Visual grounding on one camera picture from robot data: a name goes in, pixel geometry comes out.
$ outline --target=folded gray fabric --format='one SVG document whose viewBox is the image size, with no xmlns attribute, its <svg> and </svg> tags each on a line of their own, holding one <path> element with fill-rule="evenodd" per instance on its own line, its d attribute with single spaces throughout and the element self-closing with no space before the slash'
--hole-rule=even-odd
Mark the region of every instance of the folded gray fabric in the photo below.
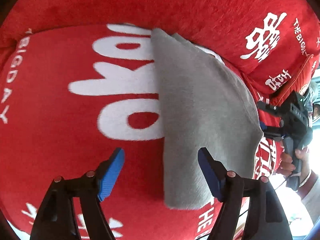
<svg viewBox="0 0 320 240">
<path fill-rule="evenodd" d="M 212 198 L 197 162 L 207 147 L 215 160 L 252 178 L 262 138 L 258 112 L 243 81 L 213 56 L 175 34 L 151 34 L 164 122 L 164 201 L 199 209 Z"/>
</svg>

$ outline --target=red blanket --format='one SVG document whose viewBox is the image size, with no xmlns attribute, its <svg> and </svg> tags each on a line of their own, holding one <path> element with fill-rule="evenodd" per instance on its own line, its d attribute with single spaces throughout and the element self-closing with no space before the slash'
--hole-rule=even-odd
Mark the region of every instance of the red blanket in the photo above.
<svg viewBox="0 0 320 240">
<path fill-rule="evenodd" d="M 155 130 L 143 132 L 154 127 L 158 113 L 147 109 L 138 114 L 135 103 L 129 104 L 131 112 L 121 112 L 122 102 L 136 100 L 139 106 L 142 101 L 137 99 L 149 99 L 153 104 L 157 94 L 128 87 L 116 94 L 83 96 L 67 89 L 73 81 L 103 78 L 93 68 L 95 62 L 114 64 L 118 75 L 120 68 L 136 70 L 152 62 L 120 54 L 104 57 L 92 49 L 95 40 L 148 36 L 111 31 L 105 25 L 41 33 L 123 22 L 178 32 L 215 51 L 256 101 L 279 103 L 292 89 L 302 92 L 319 63 L 318 21 L 305 0 L 19 0 L 0 28 L 0 200 L 7 218 L 24 231 L 30 232 L 52 178 L 78 177 L 108 158 L 115 147 L 125 149 L 126 164 L 103 210 L 117 239 L 194 239 L 214 224 L 219 203 L 199 211 L 164 206 L 163 138 Z M 38 34 L 19 42 L 30 32 Z M 137 44 L 114 46 L 143 47 Z M 148 75 L 143 78 L 148 83 Z M 97 118 L 106 105 L 123 117 L 120 124 L 142 130 L 142 139 L 103 135 Z M 279 123 L 268 114 L 259 116 L 267 125 Z M 275 171 L 280 153 L 275 142 L 263 139 L 254 177 Z M 81 235 L 87 237 L 78 207 L 77 214 Z"/>
</svg>

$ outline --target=human hand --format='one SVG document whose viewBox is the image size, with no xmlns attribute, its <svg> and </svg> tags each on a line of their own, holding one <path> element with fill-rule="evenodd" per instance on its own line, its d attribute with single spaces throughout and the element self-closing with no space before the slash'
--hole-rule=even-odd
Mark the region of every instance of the human hand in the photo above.
<svg viewBox="0 0 320 240">
<path fill-rule="evenodd" d="M 300 183 L 301 183 L 307 178 L 310 172 L 308 147 L 305 147 L 302 150 L 296 149 L 295 155 L 298 159 L 302 160 L 302 169 L 301 169 L 301 175 L 300 175 Z M 287 177 L 292 173 L 292 171 L 296 169 L 296 167 L 292 164 L 291 156 L 285 153 L 284 151 L 282 152 L 280 158 L 281 158 L 281 163 L 280 163 L 279 169 L 276 172 Z"/>
</svg>

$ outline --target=black cable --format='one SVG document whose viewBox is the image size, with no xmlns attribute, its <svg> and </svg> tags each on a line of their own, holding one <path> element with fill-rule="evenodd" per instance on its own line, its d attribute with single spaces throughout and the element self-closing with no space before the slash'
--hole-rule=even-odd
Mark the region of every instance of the black cable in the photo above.
<svg viewBox="0 0 320 240">
<path fill-rule="evenodd" d="M 291 175 L 288 176 L 278 187 L 276 187 L 275 190 L 277 190 L 278 188 L 280 188 L 290 177 L 291 177 Z M 241 217 L 243 214 L 245 214 L 248 210 L 249 210 L 249 209 L 247 209 L 246 211 L 244 211 L 243 213 L 241 213 L 241 215 L 239 215 L 239 217 Z"/>
</svg>

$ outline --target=blue gripper pad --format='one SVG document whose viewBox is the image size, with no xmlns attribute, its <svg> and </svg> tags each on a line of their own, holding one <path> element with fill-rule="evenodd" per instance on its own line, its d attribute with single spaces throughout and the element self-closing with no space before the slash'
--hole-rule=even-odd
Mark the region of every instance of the blue gripper pad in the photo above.
<svg viewBox="0 0 320 240">
<path fill-rule="evenodd" d="M 205 147 L 198 151 L 198 163 L 212 196 L 222 202 L 224 198 L 223 189 L 226 183 L 225 174 L 227 173 L 227 170 L 221 162 L 215 161 L 212 158 Z"/>
<path fill-rule="evenodd" d="M 119 176 L 119 173 L 123 167 L 124 150 L 118 148 L 117 151 L 118 152 L 113 153 L 112 155 L 113 160 L 111 161 L 111 164 L 109 165 L 108 169 L 106 170 L 106 173 L 104 174 L 104 176 L 100 181 L 100 189 L 98 193 L 98 198 L 100 202 L 104 201 L 106 197 L 110 196 L 111 191 Z"/>
</svg>

